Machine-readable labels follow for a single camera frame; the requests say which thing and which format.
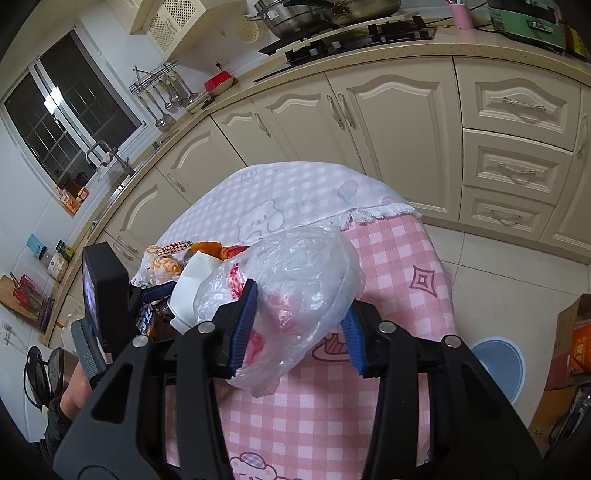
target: white cloth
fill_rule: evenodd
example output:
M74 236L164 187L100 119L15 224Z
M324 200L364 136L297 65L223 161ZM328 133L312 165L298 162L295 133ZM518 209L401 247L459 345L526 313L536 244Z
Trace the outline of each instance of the white cloth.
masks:
M271 232L319 223L345 231L418 212L382 182L318 162L254 165L232 174L182 214L158 241L252 245Z

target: wrist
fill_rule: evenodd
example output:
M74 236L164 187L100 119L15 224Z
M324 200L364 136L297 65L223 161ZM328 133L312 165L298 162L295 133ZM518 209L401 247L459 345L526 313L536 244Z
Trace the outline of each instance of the wrist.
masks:
M76 416L80 412L80 408L78 408L78 406L76 405L76 403L68 395L67 390L61 396L60 410L62 411L62 413L66 417L68 417L72 421L76 418Z

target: window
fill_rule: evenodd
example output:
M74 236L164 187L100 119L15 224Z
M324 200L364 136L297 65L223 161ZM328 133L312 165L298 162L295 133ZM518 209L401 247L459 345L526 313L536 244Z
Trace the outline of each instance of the window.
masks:
M106 153L87 159L88 149L98 140L120 148L142 125L74 31L29 67L4 108L49 179L74 197Z

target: gas stove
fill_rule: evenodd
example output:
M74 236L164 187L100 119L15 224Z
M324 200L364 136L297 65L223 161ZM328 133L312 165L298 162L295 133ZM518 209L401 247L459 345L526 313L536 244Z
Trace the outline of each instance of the gas stove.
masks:
M302 30L290 38L278 40L259 50L269 56L284 54L287 61L254 82L312 61L360 48L403 41L432 40L435 30L434 27L428 27L417 14L394 15L348 27L325 24Z

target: green appliance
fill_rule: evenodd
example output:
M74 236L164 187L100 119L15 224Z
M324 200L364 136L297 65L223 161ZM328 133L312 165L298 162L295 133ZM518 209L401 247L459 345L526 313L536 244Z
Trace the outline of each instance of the green appliance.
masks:
M513 40L550 48L566 49L564 31L556 21L551 0L489 0L495 30Z

